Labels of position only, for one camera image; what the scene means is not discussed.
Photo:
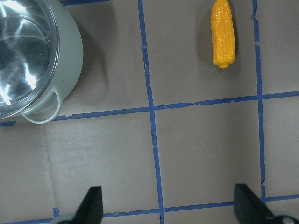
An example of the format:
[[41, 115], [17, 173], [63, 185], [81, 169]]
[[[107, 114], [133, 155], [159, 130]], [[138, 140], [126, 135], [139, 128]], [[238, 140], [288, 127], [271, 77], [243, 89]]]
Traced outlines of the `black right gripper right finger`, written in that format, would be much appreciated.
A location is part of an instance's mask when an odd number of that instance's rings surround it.
[[240, 224], [282, 224], [246, 184], [234, 186], [234, 214]]

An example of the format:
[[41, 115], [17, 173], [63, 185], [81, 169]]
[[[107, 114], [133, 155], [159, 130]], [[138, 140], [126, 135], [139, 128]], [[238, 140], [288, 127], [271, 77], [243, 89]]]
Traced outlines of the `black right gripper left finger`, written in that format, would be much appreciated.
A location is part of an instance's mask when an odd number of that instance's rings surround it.
[[103, 219], [101, 186], [90, 187], [70, 224], [100, 224]]

